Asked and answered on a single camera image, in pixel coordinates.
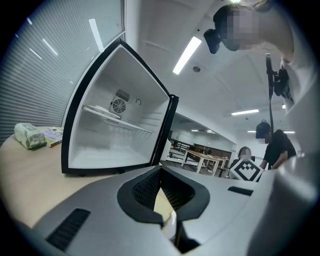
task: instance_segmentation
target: floor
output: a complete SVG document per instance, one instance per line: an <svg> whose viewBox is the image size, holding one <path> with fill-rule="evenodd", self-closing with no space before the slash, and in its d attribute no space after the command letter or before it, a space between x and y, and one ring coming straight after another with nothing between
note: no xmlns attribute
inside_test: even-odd
<svg viewBox="0 0 320 256"><path fill-rule="evenodd" d="M172 167L178 167L180 169L184 169L184 170L187 170L187 171L190 171L190 172L194 172L196 173L197 172L197 166L192 166L192 165L188 165L188 164L184 164L183 167L181 167L181 163L178 163L178 162L171 162L171 161L160 161L160 163L163 165L163 166L172 166ZM208 169L206 169L205 167L201 167L200 169L200 174L203 174L203 175L208 175L208 176L212 176L212 172L209 171ZM222 173L221 177L224 178L225 177L225 171ZM215 177L218 177L219 176L219 171L217 170L215 172Z"/></svg>

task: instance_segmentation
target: wooden table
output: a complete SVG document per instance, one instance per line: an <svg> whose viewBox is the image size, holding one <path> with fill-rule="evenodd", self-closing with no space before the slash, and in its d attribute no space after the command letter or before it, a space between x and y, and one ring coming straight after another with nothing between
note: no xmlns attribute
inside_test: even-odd
<svg viewBox="0 0 320 256"><path fill-rule="evenodd" d="M47 128L38 127L38 130L43 131ZM106 173L85 177L63 174L61 145L60 143L51 148L45 146L37 150L26 149L12 135L0 147L2 201L11 216L31 228L45 213L82 187L118 174ZM166 199L162 191L159 195ZM173 211L171 205L164 207L162 198L160 204L160 209L165 213L158 213L163 217L170 215L167 211Z"/></svg>
<svg viewBox="0 0 320 256"><path fill-rule="evenodd" d="M213 161L214 165L213 165L213 176L215 175L216 173L216 170L217 170L217 167L218 167L218 163L221 161L222 158L218 159L216 158L215 156L209 156L209 155L206 155L206 154L202 154L202 153L199 153L199 152L195 152L195 151L192 151L192 150L189 150L187 149L185 151L185 155L184 155L184 158L183 158L183 162L181 164L181 167L184 166L185 162L187 161L187 157L188 157L188 153L189 154L192 154L198 158L200 158L200 161L198 163L198 166L197 166L197 169L196 169L196 173L198 174L200 172L200 169L201 169L201 166L204 162L204 160L208 160L208 161Z"/></svg>

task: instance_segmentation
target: black slot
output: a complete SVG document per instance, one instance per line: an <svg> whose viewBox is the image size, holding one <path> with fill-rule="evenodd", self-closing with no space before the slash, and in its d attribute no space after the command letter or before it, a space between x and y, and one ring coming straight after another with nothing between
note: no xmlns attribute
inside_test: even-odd
<svg viewBox="0 0 320 256"><path fill-rule="evenodd" d="M88 218L90 211L75 209L68 217L47 237L46 241L61 251L65 251L71 241Z"/></svg>
<svg viewBox="0 0 320 256"><path fill-rule="evenodd" d="M245 189L245 188L241 188L241 187L237 187L237 186L231 186L228 188L229 191L231 192L235 192L241 195L245 195L245 196L251 196L252 193L254 192L253 190L250 189Z"/></svg>

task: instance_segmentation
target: ceiling light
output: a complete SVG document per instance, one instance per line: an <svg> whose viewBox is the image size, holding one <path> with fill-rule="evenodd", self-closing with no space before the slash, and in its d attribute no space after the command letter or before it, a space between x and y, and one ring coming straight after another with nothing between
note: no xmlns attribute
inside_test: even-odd
<svg viewBox="0 0 320 256"><path fill-rule="evenodd" d="M247 110L247 111L241 111L241 112L234 112L234 113L231 113L231 115L237 116L237 115L244 115L244 114L258 113L258 112L259 112L259 109L253 109L253 110Z"/></svg>
<svg viewBox="0 0 320 256"><path fill-rule="evenodd" d="M33 52L40 60L42 60L42 58L41 58L38 54L36 54L36 52L35 52L34 50L32 50L31 48L29 48L29 50L30 50L31 52Z"/></svg>
<svg viewBox="0 0 320 256"><path fill-rule="evenodd" d="M202 41L199 38L197 38L195 36L192 37L191 41L189 42L189 44L185 48L184 52L182 53L179 61L175 65L173 73L179 75L179 73L184 68L184 66L186 65L188 60L191 58L192 54L194 54L196 49L199 47L201 42Z"/></svg>
<svg viewBox="0 0 320 256"><path fill-rule="evenodd" d="M96 45L98 46L99 52L102 52L104 49L104 46L102 44L101 37L99 35L96 19L95 18L89 19L89 23L90 23L90 27L91 27Z"/></svg>
<svg viewBox="0 0 320 256"><path fill-rule="evenodd" d="M49 49L58 56L58 53L55 51L55 49L52 48L52 46L46 41L46 39L42 39L42 41L46 44L46 46L49 47Z"/></svg>
<svg viewBox="0 0 320 256"><path fill-rule="evenodd" d="M26 21L29 22L30 25L32 25L32 21L31 19L29 19L29 17L26 17Z"/></svg>

